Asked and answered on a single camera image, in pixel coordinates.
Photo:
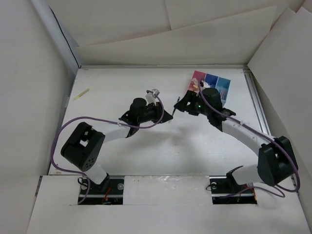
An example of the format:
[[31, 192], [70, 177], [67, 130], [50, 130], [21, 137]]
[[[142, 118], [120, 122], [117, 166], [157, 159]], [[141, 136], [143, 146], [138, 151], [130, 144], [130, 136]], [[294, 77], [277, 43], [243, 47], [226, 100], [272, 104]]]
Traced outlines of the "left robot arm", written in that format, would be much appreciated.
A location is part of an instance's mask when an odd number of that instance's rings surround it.
[[133, 136], [145, 122], [162, 124], [172, 119], [173, 116], [164, 110], [159, 101], [147, 103], [143, 98], [135, 98], [129, 110], [119, 118], [118, 124], [108, 123], [97, 131], [86, 122], [79, 123], [63, 145], [60, 154], [85, 173], [92, 188], [101, 194], [107, 191], [110, 180], [108, 173], [96, 163], [102, 145]]

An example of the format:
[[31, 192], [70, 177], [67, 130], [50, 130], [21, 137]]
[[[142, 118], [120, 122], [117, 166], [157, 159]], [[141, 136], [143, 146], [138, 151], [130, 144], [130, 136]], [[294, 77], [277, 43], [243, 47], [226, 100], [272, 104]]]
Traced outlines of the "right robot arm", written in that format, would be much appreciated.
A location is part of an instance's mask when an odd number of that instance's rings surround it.
[[261, 133], [236, 119], [235, 112], [223, 107], [217, 89], [204, 88], [198, 93], [187, 91], [174, 107], [193, 116], [206, 116], [212, 126], [236, 138], [256, 154], [256, 164], [241, 165], [227, 173], [225, 186], [229, 191], [237, 192], [247, 183], [262, 182], [273, 187], [292, 175], [298, 176], [290, 141], [284, 136]]

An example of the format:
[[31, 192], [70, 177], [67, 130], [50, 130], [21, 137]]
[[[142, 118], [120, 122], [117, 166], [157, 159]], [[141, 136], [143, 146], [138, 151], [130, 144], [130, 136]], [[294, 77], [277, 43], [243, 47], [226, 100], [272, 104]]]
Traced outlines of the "yellow highlighter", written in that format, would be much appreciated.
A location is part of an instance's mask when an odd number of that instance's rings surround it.
[[90, 88], [87, 88], [86, 90], [84, 90], [83, 92], [81, 92], [80, 94], [78, 94], [76, 97], [73, 98], [73, 101], [79, 99], [81, 96], [83, 96], [84, 94], [86, 94], [87, 92], [89, 92]]

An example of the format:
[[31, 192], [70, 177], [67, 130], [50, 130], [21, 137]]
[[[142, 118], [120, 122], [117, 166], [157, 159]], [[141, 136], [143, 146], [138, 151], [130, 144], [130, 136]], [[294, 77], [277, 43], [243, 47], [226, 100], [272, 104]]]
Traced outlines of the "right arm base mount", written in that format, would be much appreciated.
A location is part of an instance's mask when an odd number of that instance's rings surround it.
[[241, 167], [236, 167], [223, 176], [209, 176], [206, 190], [211, 192], [214, 205], [257, 204], [254, 189], [249, 188], [247, 184], [237, 184], [233, 177], [233, 172]]

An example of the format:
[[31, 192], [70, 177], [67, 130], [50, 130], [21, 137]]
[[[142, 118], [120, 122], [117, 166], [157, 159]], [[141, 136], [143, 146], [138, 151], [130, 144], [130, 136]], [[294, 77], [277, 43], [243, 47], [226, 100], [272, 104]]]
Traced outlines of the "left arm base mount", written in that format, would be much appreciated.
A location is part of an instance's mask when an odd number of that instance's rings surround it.
[[89, 193], [86, 196], [88, 181], [84, 177], [79, 177], [78, 205], [122, 205], [124, 179], [124, 176], [111, 176], [109, 181], [104, 183], [103, 187], [91, 181]]

